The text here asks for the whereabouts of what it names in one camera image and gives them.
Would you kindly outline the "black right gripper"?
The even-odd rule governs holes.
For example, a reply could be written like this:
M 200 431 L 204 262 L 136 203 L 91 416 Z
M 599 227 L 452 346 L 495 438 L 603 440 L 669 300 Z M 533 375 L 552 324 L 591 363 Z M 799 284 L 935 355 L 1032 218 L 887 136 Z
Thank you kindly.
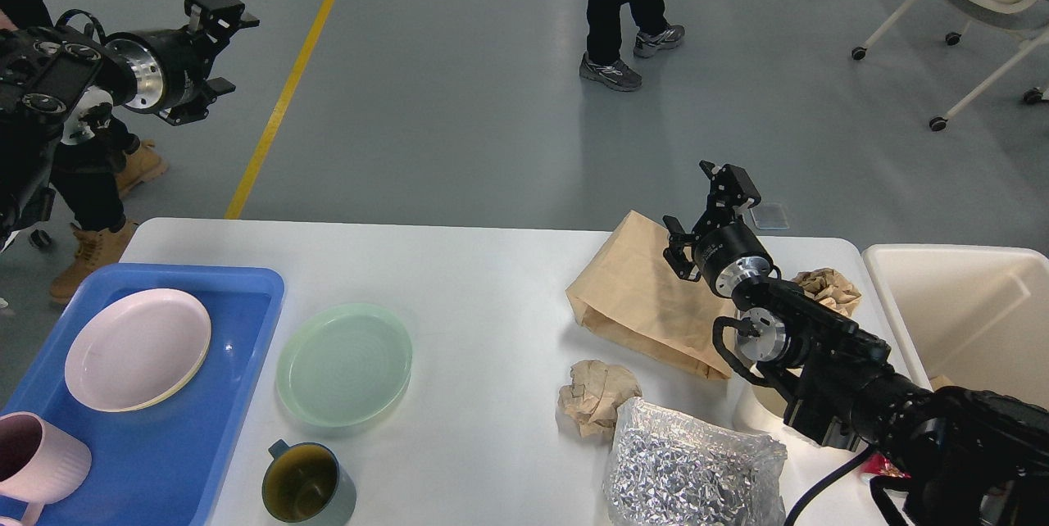
M 712 161 L 698 165 L 711 182 L 705 212 L 690 234 L 677 217 L 662 217 L 668 231 L 663 257 L 679 279 L 703 279 L 713 294 L 731 298 L 742 281 L 767 277 L 774 269 L 773 258 L 742 219 L 763 197 L 744 168 L 718 166 Z M 693 257 L 686 253 L 688 249 Z

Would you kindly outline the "white cup under arm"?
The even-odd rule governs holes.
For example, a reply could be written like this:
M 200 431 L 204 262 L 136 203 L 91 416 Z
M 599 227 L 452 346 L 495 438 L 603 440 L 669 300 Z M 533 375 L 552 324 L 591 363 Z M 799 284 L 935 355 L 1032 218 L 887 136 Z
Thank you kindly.
M 786 403 L 775 390 L 756 387 L 750 382 L 738 380 L 738 399 L 732 411 L 732 428 L 754 435 L 782 433 L 784 407 Z

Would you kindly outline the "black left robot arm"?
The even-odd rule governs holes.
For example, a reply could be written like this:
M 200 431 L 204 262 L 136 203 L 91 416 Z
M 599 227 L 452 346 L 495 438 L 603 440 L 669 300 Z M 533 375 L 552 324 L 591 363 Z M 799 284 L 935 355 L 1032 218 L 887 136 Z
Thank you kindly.
M 2 33 L 2 237 L 48 220 L 57 145 L 88 142 L 113 108 L 173 126 L 206 119 L 234 86 L 211 75 L 234 34 L 258 26 L 240 0 L 184 0 L 187 25 L 106 34 L 95 18 Z

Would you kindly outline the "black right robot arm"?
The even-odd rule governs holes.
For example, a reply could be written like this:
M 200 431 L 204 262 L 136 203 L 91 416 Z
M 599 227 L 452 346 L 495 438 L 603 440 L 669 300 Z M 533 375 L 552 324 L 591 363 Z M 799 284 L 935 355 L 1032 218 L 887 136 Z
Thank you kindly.
M 761 195 L 745 169 L 700 164 L 711 182 L 693 231 L 666 216 L 665 259 L 704 280 L 741 317 L 720 317 L 712 342 L 730 369 L 786 400 L 784 423 L 823 447 L 868 448 L 794 505 L 794 524 L 828 485 L 881 454 L 901 478 L 870 495 L 889 525 L 1045 525 L 1047 412 L 990 391 L 918 387 L 889 363 L 889 344 L 782 279 L 746 226 Z

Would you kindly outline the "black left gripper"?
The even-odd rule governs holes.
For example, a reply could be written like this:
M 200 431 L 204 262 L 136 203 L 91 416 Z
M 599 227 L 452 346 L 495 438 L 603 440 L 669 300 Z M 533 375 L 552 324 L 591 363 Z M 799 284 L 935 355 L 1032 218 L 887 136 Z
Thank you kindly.
M 135 114 L 153 114 L 172 126 L 209 115 L 218 97 L 235 92 L 224 78 L 207 80 L 215 60 L 215 40 L 228 41 L 260 21 L 241 0 L 184 0 L 186 29 L 110 34 L 105 48 L 134 73 L 134 90 L 117 103 Z

